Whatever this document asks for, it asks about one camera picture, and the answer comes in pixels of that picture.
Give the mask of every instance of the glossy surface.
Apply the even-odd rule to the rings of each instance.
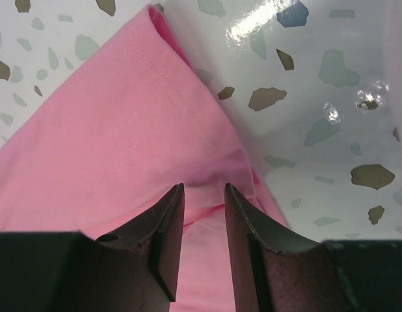
[[[36,0],[18,12],[0,1],[0,147],[148,2]],[[295,231],[317,241],[402,238],[387,0],[161,3]],[[368,164],[393,179],[372,166],[357,179],[380,177],[382,187],[353,183],[352,170]]]

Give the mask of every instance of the speckled white surface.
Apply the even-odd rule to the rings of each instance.
[[[0,61],[12,71],[0,79],[0,147],[149,0],[115,0],[113,16],[95,1],[31,2],[18,12],[14,1],[0,0]],[[402,239],[402,147],[384,74],[386,0],[161,2],[209,89],[234,88],[217,101],[295,231],[319,241]],[[293,70],[276,49],[292,57]],[[249,103],[259,88],[286,96],[255,111]],[[358,108],[371,100],[376,109]],[[271,94],[263,101],[273,103]],[[363,164],[381,164],[395,178],[379,190],[355,185],[350,171]],[[372,224],[368,212],[380,205]]]

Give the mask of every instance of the pink cloth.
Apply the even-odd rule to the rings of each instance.
[[[98,237],[181,182],[187,226],[171,311],[235,311],[225,184],[284,219],[162,13],[148,6],[0,151],[0,231]]]

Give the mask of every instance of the dark brown spot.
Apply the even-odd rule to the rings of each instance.
[[[34,91],[36,92],[36,94],[38,94],[39,96],[42,96],[42,92],[40,91],[38,86],[34,86]]]
[[[14,5],[19,13],[28,13],[31,9],[31,0],[15,0]]]
[[[377,206],[369,210],[369,220],[375,225],[379,223],[384,213],[384,208],[382,206]]]
[[[228,99],[233,95],[233,93],[234,88],[232,86],[227,86],[219,92],[218,96],[219,99]]]
[[[379,190],[389,185],[395,175],[381,164],[363,164],[351,170],[351,183]]]
[[[287,92],[276,88],[259,88],[252,93],[248,106],[255,112],[274,105],[286,97]]]
[[[397,140],[398,142],[401,141],[401,136],[399,135],[399,128],[398,128],[398,127],[396,127],[396,128],[394,129],[393,136],[396,138],[396,140]]]
[[[279,49],[276,49],[276,52],[278,53],[279,59],[282,62],[282,65],[284,66],[285,70],[293,70],[294,65],[292,57],[289,54]]]
[[[96,0],[100,10],[106,12],[110,16],[114,16],[116,13],[116,1],[115,0]]]
[[[359,109],[368,109],[370,111],[375,110],[377,107],[379,107],[379,104],[377,104],[376,101],[363,101],[360,104],[357,105]]]
[[[162,4],[160,4],[160,3],[155,4],[154,7],[156,7],[162,13],[163,13],[163,11],[165,11],[165,9],[163,8]]]
[[[0,60],[0,79],[8,80],[10,78],[10,68]]]

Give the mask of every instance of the terrazzo pattern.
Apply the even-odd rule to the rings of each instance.
[[[295,231],[402,239],[402,149],[382,68],[386,0],[160,2]],[[0,1],[0,148],[148,3]]]

